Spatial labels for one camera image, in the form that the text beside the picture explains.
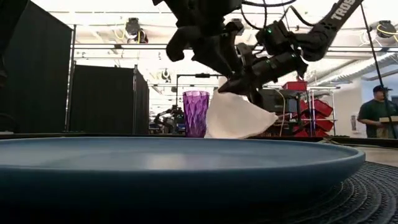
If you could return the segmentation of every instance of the black cable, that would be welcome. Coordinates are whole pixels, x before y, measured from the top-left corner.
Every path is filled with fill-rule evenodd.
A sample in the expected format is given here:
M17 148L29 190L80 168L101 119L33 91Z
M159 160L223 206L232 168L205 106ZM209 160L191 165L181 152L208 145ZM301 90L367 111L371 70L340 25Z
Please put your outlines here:
M263 6L262 7L264 7L264 28L266 27L266 25L267 25L267 17L268 17L268 13L267 13L267 6L266 6L266 0L262 0L263 1ZM246 16L244 15L244 12L243 12L243 7L241 7L241 14L242 14L242 17L243 17L243 19L244 19L244 21L249 25L249 26L251 26L253 29L256 29L256 30L262 30L260 27L257 27L257 26L255 26L255 25L253 25L251 22L249 22L249 20L246 18Z
M262 0L262 2L264 3L264 25L263 28L266 28L267 26L267 17L268 17L268 11L267 11L267 3L266 0Z
M369 40L372 40L371 31L369 30L368 20L366 19L365 10L363 9L362 3L361 3L361 10L362 10L363 21L365 22L366 32L368 33ZM391 118L389 100L387 98L386 90L384 89L383 80L382 80L382 77L381 77L381 74L380 74L379 63L377 62L376 52L374 51L373 41L370 41L370 45L371 45L371 48L372 48L374 65L376 66L376 71L377 71L377 75L379 77L380 86L383 88L384 104L386 106L386 112L387 112L390 128L392 129L392 135L394 136L394 139L397 139L397 133L396 133L396 130L394 128L394 123L392 122L392 118Z
M244 15L243 7L241 7L241 14L242 14L242 17L243 17L244 21L245 21L249 26L251 26L253 29L261 30L261 28L256 27L255 25L251 24L251 22L248 21L248 19L247 19L246 16Z
M293 6L289 6L289 7L286 9L285 13L284 13L284 14L282 15L282 17L280 18L280 21L286 16L286 14L287 14L287 12L289 11L289 9L291 9L291 10L294 12L294 14L297 16L297 18L298 18L304 25L307 25L307 26L310 26L310 27L315 26L315 24L312 24L312 23L307 22L307 21L300 15L300 13L296 10L296 8L294 8Z
M242 4L248 5L248 6L257 6L257 7L281 7L281 6L287 6L288 4L292 4L297 0L290 0L287 2L283 3L277 3L277 4L259 4L255 2L250 2L250 1L243 1Z
M284 8L284 15L282 16L282 18L285 17L287 29L290 31L289 21L287 20L287 11L288 11L290 8L288 7L287 9L285 9L285 6L283 6L283 8Z

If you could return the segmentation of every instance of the man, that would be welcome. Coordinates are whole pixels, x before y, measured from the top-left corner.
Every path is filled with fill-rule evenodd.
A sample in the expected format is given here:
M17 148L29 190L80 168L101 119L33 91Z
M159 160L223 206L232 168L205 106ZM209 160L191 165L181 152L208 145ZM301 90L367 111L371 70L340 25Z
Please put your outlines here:
M383 128L385 125L380 123L380 118L388 117L388 113L386 110L386 105L384 102L384 91L386 92L386 96L388 97L388 91L390 89L383 88L381 85L378 85L373 88L373 100L364 103L361 106L358 115L358 121L366 125L366 135L368 138L377 138L377 129ZM388 100L389 105L389 113L391 116L398 115L398 106Z

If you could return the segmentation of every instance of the blue plate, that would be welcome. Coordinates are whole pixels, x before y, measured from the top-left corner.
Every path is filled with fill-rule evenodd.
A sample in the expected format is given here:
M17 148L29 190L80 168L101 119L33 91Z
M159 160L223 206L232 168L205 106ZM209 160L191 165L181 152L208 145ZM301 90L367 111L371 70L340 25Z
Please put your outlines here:
M48 138L0 141L0 202L65 208L200 208L329 189L365 155L288 141Z

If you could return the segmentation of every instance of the red plastic crate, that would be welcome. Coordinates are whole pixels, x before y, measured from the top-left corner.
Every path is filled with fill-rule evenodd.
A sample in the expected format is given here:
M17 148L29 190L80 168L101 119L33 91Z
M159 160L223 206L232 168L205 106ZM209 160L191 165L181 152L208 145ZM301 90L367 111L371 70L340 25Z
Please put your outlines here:
M303 129L294 134L295 137L310 137L307 133L307 130Z
M326 137L329 136L326 132L322 130L316 130L315 131L315 137Z
M308 103L306 103L304 100L300 100L300 114L306 110L308 110ZM297 113L292 113L292 117L297 117Z
M325 117L329 117L333 112L333 108L329 106L327 102L324 102L322 100L315 100L313 104L315 110Z
M301 116L302 119L310 119L307 115L303 114ZM329 120L325 120L326 118L320 114L315 115L315 125L321 128L324 131L331 131L333 128L333 122ZM309 125L310 121L303 121L303 125Z
M282 87L285 90L295 90L295 91L306 91L307 90L307 82L305 81L297 81L297 82L287 82Z
M325 120L326 118L321 115L315 115L315 124L325 131L330 131L333 128L333 122Z

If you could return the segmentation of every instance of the ceiling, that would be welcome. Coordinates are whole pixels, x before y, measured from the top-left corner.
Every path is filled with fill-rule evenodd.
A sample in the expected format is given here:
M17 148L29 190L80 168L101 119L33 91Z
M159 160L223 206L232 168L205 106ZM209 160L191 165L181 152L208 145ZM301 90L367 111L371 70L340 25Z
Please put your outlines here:
M267 0L268 4L281 3L283 0ZM126 43L123 37L125 22L130 17L138 17L141 27L148 36L150 44L167 44L171 36L176 31L176 18L170 12L164 2L154 6L151 0L33 0L40 7L51 13L62 22L72 26L77 24L76 42L78 44L115 44ZM305 20L316 23L325 16L331 9L336 0L298 0L293 5ZM363 2L368 22L372 24L380 20L391 20L393 24L398 23L398 14L395 6L398 3L387 0L365 0ZM263 8L244 6L246 17L251 23L262 26L264 21ZM284 13L283 7L268 9L268 23L279 20ZM233 12L225 17L226 21L232 18L242 18L240 12ZM286 24L295 32L308 32L309 28L303 25L296 16L290 11L287 13ZM255 44L256 31L246 26L242 36L237 38L237 42ZM364 34L364 21L360 8L350 17L345 26L337 35L332 46L368 46L369 41ZM375 45L394 45L393 38L375 39ZM149 83L165 84L161 78L162 72L167 69L171 77L168 86L158 86L157 90L151 90L150 104L154 113L161 112L171 107L175 103L175 94L171 92L170 84L175 83L176 74L195 74L195 73L214 73L215 72L190 59L193 53L185 52L185 59L179 62L171 62L165 50L76 50L75 59L78 64L133 67L138 64L140 72L145 76ZM307 78L328 73L340 67L350 60L367 59L371 54L367 53L329 53L324 59L310 63ZM278 85L283 85L289 80L294 80L295 75L290 74L281 78ZM182 77L178 80L179 84L201 84L196 87L181 87L178 92L195 89L213 92L213 87L218 83L216 77L210 79L197 79L194 77Z

